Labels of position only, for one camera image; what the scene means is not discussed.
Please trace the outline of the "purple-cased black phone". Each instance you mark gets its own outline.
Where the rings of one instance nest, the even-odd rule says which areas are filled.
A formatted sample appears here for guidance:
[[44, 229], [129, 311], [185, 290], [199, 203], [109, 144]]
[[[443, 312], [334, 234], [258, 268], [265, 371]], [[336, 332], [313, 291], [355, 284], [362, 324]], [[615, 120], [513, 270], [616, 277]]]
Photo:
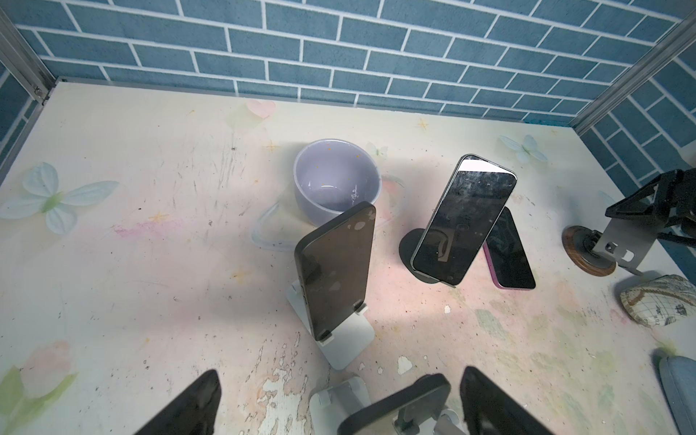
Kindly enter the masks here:
[[497, 288], [536, 288], [536, 280], [509, 208], [503, 208], [483, 245], [483, 250], [493, 284]]

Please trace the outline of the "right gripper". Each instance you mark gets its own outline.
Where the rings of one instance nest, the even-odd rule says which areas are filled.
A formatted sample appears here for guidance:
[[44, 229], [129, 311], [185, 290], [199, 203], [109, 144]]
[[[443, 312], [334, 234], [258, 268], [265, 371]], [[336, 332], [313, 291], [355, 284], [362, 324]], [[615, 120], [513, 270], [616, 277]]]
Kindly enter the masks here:
[[605, 211], [649, 229], [654, 239], [695, 244], [695, 168], [657, 175], [631, 196]]

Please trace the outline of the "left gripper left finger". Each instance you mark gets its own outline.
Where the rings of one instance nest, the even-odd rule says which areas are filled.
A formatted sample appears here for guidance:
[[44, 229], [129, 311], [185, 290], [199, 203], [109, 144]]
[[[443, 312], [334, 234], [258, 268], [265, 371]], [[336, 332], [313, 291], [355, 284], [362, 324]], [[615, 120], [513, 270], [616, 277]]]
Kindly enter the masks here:
[[208, 370], [139, 429], [136, 435], [213, 434], [221, 397], [218, 372]]

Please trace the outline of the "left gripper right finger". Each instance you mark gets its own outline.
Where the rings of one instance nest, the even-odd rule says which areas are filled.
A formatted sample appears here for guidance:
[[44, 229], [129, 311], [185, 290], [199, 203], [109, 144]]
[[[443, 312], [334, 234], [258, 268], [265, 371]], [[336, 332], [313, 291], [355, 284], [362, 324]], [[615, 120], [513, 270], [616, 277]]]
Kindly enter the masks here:
[[460, 398], [469, 434], [552, 434], [474, 366], [465, 368]]

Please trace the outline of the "wooden base metal stand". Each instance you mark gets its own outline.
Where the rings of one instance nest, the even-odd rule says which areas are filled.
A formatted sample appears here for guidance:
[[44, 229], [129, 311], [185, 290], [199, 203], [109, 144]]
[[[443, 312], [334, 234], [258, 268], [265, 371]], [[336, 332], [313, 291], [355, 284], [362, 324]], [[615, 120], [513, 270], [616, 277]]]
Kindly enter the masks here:
[[656, 225], [613, 217], [603, 232], [571, 226], [564, 229], [561, 240], [574, 264], [592, 276], [608, 277], [617, 266], [641, 276], [637, 268], [659, 232]]

